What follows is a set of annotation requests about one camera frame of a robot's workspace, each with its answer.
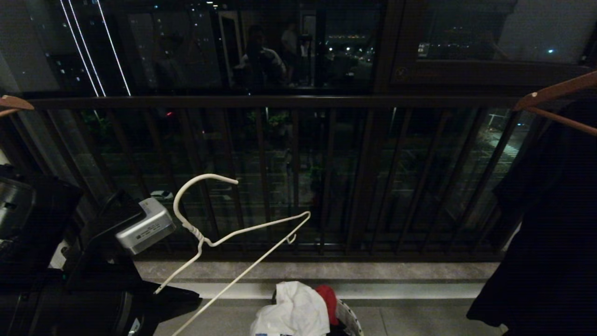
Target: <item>metal railing bar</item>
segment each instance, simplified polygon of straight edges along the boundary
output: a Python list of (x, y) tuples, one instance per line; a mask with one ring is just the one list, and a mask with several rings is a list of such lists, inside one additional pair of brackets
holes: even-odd
[[(179, 113), (177, 114), (179, 115), (179, 121), (182, 127), (184, 145), (186, 147), (187, 153), (189, 154), (190, 162), (194, 170), (193, 173), (195, 174), (195, 176), (203, 174), (203, 164), (201, 162), (201, 158), (199, 157), (197, 145), (193, 138), (193, 131), (190, 126), (189, 112), (179, 111)], [(218, 229), (218, 225), (216, 223), (216, 215), (214, 213), (214, 208), (211, 204), (210, 194), (205, 180), (199, 181), (199, 189), (201, 190), (201, 196), (203, 196), (203, 204), (205, 206), (207, 218), (209, 219), (211, 228), (212, 230), (214, 230), (216, 239), (220, 239), (220, 230)]]
[(371, 137), (372, 137), (372, 129), (374, 124), (374, 116), (373, 111), (369, 110), (367, 113), (367, 119), (365, 122), (364, 128), (364, 135), (363, 135), (363, 144), (361, 147), (361, 153), (359, 155), (359, 163), (358, 169), (356, 173), (355, 179), (355, 187), (353, 188), (353, 198), (350, 202), (351, 211), (350, 211), (350, 221), (348, 224), (348, 232), (346, 235), (346, 246), (344, 247), (344, 254), (348, 255), (350, 253), (350, 246), (352, 244), (352, 237), (355, 232), (355, 225), (356, 225), (356, 216), (358, 212), (358, 204), (356, 204), (361, 198), (361, 191), (363, 189), (362, 184), (365, 171), (367, 170), (367, 163), (365, 162), (368, 157), (368, 150), (371, 146)]
[(33, 170), (31, 162), (25, 159), (26, 153), (24, 150), (20, 150), (21, 144), (18, 139), (9, 129), (8, 118), (0, 119), (0, 148), (4, 151), (4, 154), (8, 158), (11, 165), (23, 171)]
[(106, 111), (106, 116), (108, 120), (110, 120), (110, 122), (112, 123), (114, 134), (116, 134), (116, 140), (118, 140), (118, 143), (120, 143), (120, 146), (122, 147), (124, 156), (128, 162), (128, 165), (133, 171), (133, 175), (135, 175), (135, 179), (137, 180), (137, 184), (139, 184), (139, 188), (141, 188), (143, 197), (149, 198), (149, 189), (147, 189), (147, 185), (145, 184), (145, 180), (143, 179), (141, 169), (139, 169), (138, 164), (135, 162), (135, 159), (133, 158), (133, 149), (127, 139), (127, 135), (125, 134), (124, 129), (122, 128), (120, 120), (118, 120), (118, 118), (111, 109), (108, 109)]
[(417, 211), (418, 204), (421, 200), (421, 195), (423, 194), (423, 189), (425, 187), (425, 183), (427, 182), (427, 177), (429, 176), (429, 170), (431, 168), (431, 164), (433, 163), (433, 158), (435, 156), (435, 152), (439, 147), (440, 138), (442, 133), (444, 132), (444, 127), (446, 122), (450, 118), (450, 111), (444, 110), (441, 114), (441, 119), (439, 120), (438, 129), (433, 136), (433, 140), (429, 145), (429, 150), (427, 152), (427, 157), (425, 158), (425, 164), (423, 167), (423, 171), (421, 172), (421, 177), (418, 179), (417, 187), (415, 188), (415, 192), (413, 194), (413, 198), (411, 199), (410, 205), (408, 206), (408, 213), (407, 218), (404, 221), (404, 227), (402, 228), (402, 233), (400, 238), (398, 239), (398, 245), (396, 246), (396, 252), (400, 252), (404, 245), (404, 241), (408, 234), (408, 230), (413, 223), (414, 215)]
[(108, 189), (110, 189), (110, 192), (115, 192), (118, 189), (118, 187), (116, 186), (116, 182), (114, 182), (114, 179), (110, 175), (110, 171), (108, 170), (108, 167), (106, 165), (106, 160), (104, 160), (104, 158), (101, 156), (101, 152), (97, 149), (97, 144), (91, 135), (89, 127), (87, 127), (87, 125), (83, 122), (83, 119), (81, 118), (79, 113), (80, 112), (78, 111), (70, 112), (72, 118), (75, 120), (77, 128), (79, 129), (79, 133), (83, 137), (83, 141), (85, 142), (87, 149), (89, 149), (89, 153), (93, 157), (93, 160), (96, 162), (97, 168), (99, 169), (102, 178), (108, 186)]
[[(220, 111), (217, 118), (220, 121), (223, 132), (224, 151), (226, 152), (226, 161), (228, 161), (228, 177), (236, 179), (236, 171), (234, 169), (234, 158), (232, 157), (232, 135), (230, 134), (230, 123), (228, 122), (227, 111)], [(234, 202), (234, 211), (236, 213), (236, 220), (241, 229), (245, 228), (245, 222), (242, 217), (241, 195), (238, 192), (238, 185), (232, 184), (232, 198)], [(247, 235), (243, 235), (243, 252), (247, 252)]]
[(483, 125), (483, 121), (485, 120), (485, 115), (487, 113), (487, 109), (478, 109), (475, 115), (475, 119), (473, 120), (473, 124), (470, 127), (469, 134), (466, 136), (466, 140), (462, 146), (462, 150), (456, 159), (456, 164), (454, 164), (454, 170), (450, 175), (450, 179), (446, 184), (446, 188), (444, 189), (444, 193), (441, 195), (438, 208), (433, 215), (433, 219), (431, 221), (431, 226), (429, 231), (427, 232), (427, 236), (425, 237), (425, 241), (423, 242), (423, 246), (421, 247), (421, 253), (425, 253), (427, 251), (427, 247), (431, 242), (431, 238), (435, 234), (435, 231), (439, 227), (439, 216), (446, 207), (448, 200), (452, 197), (454, 192), (454, 186), (462, 174), (462, 170), (464, 169), (464, 164), (466, 160), (468, 160), (471, 150), (475, 145), (475, 141), (477, 138), (477, 134), (479, 133), (479, 129)]
[(496, 224), (496, 222), (498, 220), (499, 213), (500, 213), (499, 207), (497, 204), (495, 204), (493, 206), (493, 210), (491, 211), (491, 214), (488, 217), (488, 221), (485, 224), (485, 227), (483, 228), (483, 231), (481, 231), (481, 234), (477, 238), (476, 242), (473, 244), (473, 248), (470, 249), (470, 254), (474, 255), (477, 253), (477, 251), (481, 247), (481, 244), (485, 240), (485, 237), (487, 236), (487, 234), (489, 234), (489, 232), (491, 231), (493, 226)]
[(52, 170), (48, 166), (48, 163), (44, 160), (44, 157), (39, 152), (39, 149), (35, 145), (35, 142), (31, 138), (31, 135), (29, 135), (29, 132), (27, 132), (27, 129), (25, 128), (25, 125), (23, 124), (23, 121), (20, 119), (20, 117), (18, 117), (17, 114), (11, 114), (9, 115), (9, 118), (13, 122), (14, 128), (17, 130), (17, 132), (23, 139), (23, 142), (27, 146), (27, 149), (31, 152), (31, 156), (33, 156), (35, 163), (37, 163), (41, 171), (46, 175), (52, 175)]
[(511, 107), (519, 96), (136, 96), (30, 99), (38, 109)]
[(386, 187), (383, 191), (383, 196), (381, 198), (381, 206), (379, 215), (377, 218), (377, 224), (375, 227), (375, 232), (373, 233), (373, 238), (371, 239), (371, 248), (370, 253), (375, 253), (375, 244), (377, 243), (377, 239), (381, 234), (381, 229), (383, 228), (383, 224), (386, 222), (387, 211), (389, 209), (390, 204), (390, 196), (392, 194), (392, 186), (394, 184), (394, 180), (396, 179), (396, 173), (398, 172), (398, 166), (400, 164), (400, 156), (402, 155), (402, 149), (404, 147), (404, 143), (407, 137), (408, 125), (410, 124), (410, 119), (413, 115), (413, 109), (408, 108), (404, 115), (404, 119), (402, 121), (402, 127), (400, 129), (400, 135), (398, 136), (398, 140), (396, 141), (396, 146), (394, 147), (394, 153), (392, 155), (392, 164), (390, 165), (390, 171), (387, 176), (386, 180)]
[[(261, 191), (263, 192), (263, 206), (265, 207), (266, 222), (272, 221), (272, 210), (269, 204), (269, 188), (267, 183), (267, 160), (265, 157), (265, 141), (263, 137), (263, 114), (260, 109), (255, 109), (257, 129), (257, 142), (259, 143), (259, 174), (261, 175)], [(272, 227), (267, 227), (267, 242), (273, 243)]]
[[(179, 190), (179, 187), (176, 183), (176, 179), (174, 178), (174, 170), (172, 168), (170, 156), (166, 154), (166, 152), (164, 151), (164, 147), (162, 146), (158, 125), (155, 123), (155, 119), (153, 119), (150, 111), (145, 110), (142, 113), (147, 128), (149, 129), (149, 135), (152, 138), (153, 147), (155, 148), (155, 151), (158, 153), (159, 160), (162, 165), (162, 170), (164, 171), (164, 175), (166, 176), (168, 185), (170, 186), (172, 193), (175, 193)], [(186, 209), (184, 208), (184, 203), (181, 201), (179, 205), (180, 213), (182, 213), (183, 216), (187, 217)]]
[(323, 192), (323, 207), (321, 209), (321, 220), (319, 227), (321, 230), (321, 237), (319, 238), (319, 254), (325, 253), (325, 230), (328, 225), (328, 217), (330, 215), (330, 185), (332, 170), (334, 167), (334, 135), (336, 134), (336, 109), (328, 111), (328, 148), (325, 156), (325, 176), (324, 176), (324, 192)]
[[(299, 110), (295, 109), (292, 111), (292, 118), (293, 118), (293, 141), (292, 141), (292, 151), (293, 151), (293, 203), (294, 203), (294, 212), (299, 212), (299, 170), (300, 170), (300, 157), (299, 157)], [(299, 244), (294, 244), (294, 253), (298, 253), (299, 251)]]
[(506, 145), (508, 144), (508, 141), (510, 140), (512, 133), (514, 132), (514, 129), (516, 128), (516, 124), (517, 124), (518, 120), (520, 119), (520, 117), (521, 117), (520, 111), (513, 111), (512, 115), (508, 119), (506, 127), (504, 128), (504, 132), (501, 134), (501, 138), (500, 138), (499, 142), (497, 143), (497, 146), (496, 146), (495, 150), (493, 151), (493, 154), (492, 154), (489, 162), (487, 163), (485, 170), (483, 171), (483, 175), (481, 175), (481, 179), (479, 180), (479, 183), (477, 184), (475, 191), (473, 192), (473, 195), (470, 197), (469, 203), (467, 204), (466, 208), (464, 209), (462, 216), (458, 220), (458, 228), (454, 232), (454, 235), (452, 236), (452, 239), (451, 239), (450, 243), (448, 244), (448, 247), (445, 250), (446, 253), (449, 253), (452, 250), (452, 248), (454, 248), (454, 245), (456, 244), (456, 239), (458, 238), (458, 235), (462, 232), (462, 230), (464, 229), (464, 226), (466, 225), (466, 222), (470, 219), (470, 216), (472, 215), (473, 211), (475, 210), (475, 207), (479, 201), (479, 198), (481, 197), (481, 194), (485, 190), (485, 187), (487, 186), (487, 183), (489, 182), (489, 179), (491, 178), (491, 174), (493, 173), (493, 170), (496, 168), (496, 165), (497, 165), (498, 161), (500, 160), (500, 157), (501, 157), (502, 153), (504, 152), (504, 149), (506, 148)]
[(95, 208), (95, 210), (99, 210), (99, 201), (95, 198), (95, 195), (91, 192), (91, 189), (90, 189), (89, 185), (87, 184), (87, 182), (85, 181), (85, 178), (81, 174), (79, 167), (77, 167), (75, 160), (70, 155), (70, 152), (69, 152), (68, 148), (66, 147), (66, 144), (62, 140), (62, 137), (60, 136), (60, 133), (58, 132), (58, 129), (56, 128), (56, 125), (54, 125), (54, 122), (52, 122), (50, 113), (48, 111), (39, 111), (39, 116), (41, 117), (41, 120), (44, 123), (44, 126), (48, 130), (48, 134), (49, 134), (50, 138), (55, 143), (56, 148), (58, 149), (58, 152), (60, 153), (60, 156), (62, 156), (64, 163), (66, 163), (66, 166), (68, 167), (69, 172), (73, 175), (73, 177), (75, 178), (75, 181), (77, 182), (77, 184), (79, 184), (79, 187), (81, 189), (83, 189), (83, 192), (87, 195), (88, 200), (90, 201), (91, 205)]

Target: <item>handrail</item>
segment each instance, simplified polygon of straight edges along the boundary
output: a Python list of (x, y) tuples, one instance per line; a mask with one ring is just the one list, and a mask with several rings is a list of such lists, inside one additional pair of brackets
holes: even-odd
[(30, 99), (37, 109), (510, 107), (498, 96), (134, 96)]

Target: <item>brown wooden hanger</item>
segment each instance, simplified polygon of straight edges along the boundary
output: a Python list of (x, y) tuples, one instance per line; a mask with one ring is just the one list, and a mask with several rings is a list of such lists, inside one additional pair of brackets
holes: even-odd
[(579, 131), (583, 131), (592, 136), (597, 136), (597, 129), (589, 125), (579, 123), (569, 118), (562, 117), (555, 113), (547, 112), (543, 109), (537, 108), (538, 104), (548, 102), (553, 99), (564, 97), (568, 94), (584, 90), (587, 88), (593, 88), (597, 86), (597, 71), (590, 72), (586, 75), (573, 78), (568, 81), (557, 83), (550, 87), (543, 88), (537, 92), (530, 93), (521, 98), (516, 105), (514, 105), (514, 111), (525, 110), (535, 114), (539, 114), (542, 117), (546, 117), (553, 121), (557, 121), (564, 125), (575, 128)]
[(17, 111), (21, 111), (22, 109), (35, 109), (28, 101), (12, 96), (3, 96), (0, 98), (0, 106), (8, 108), (0, 111), (0, 118)]

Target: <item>floor tile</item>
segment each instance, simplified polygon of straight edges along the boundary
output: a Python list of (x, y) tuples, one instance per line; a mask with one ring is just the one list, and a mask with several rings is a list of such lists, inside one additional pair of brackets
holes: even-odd
[(386, 329), (383, 326), (383, 319), (381, 318), (381, 308), (350, 306), (350, 309), (355, 313), (356, 318), (359, 319), (365, 336), (386, 336)]
[(466, 318), (468, 306), (383, 307), (388, 336), (500, 336), (500, 328)]
[[(189, 325), (181, 336), (236, 336), (248, 335), (255, 314), (262, 306), (210, 307)], [(195, 313), (189, 313), (158, 325), (154, 336), (171, 336)]]

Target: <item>black clothing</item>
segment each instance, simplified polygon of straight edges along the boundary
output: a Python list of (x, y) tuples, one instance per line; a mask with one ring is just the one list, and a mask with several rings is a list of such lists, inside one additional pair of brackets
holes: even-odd
[[(597, 126), (597, 100), (562, 111)], [(553, 122), (495, 188), (498, 225), (524, 214), (467, 317), (515, 335), (597, 333), (597, 138)]]

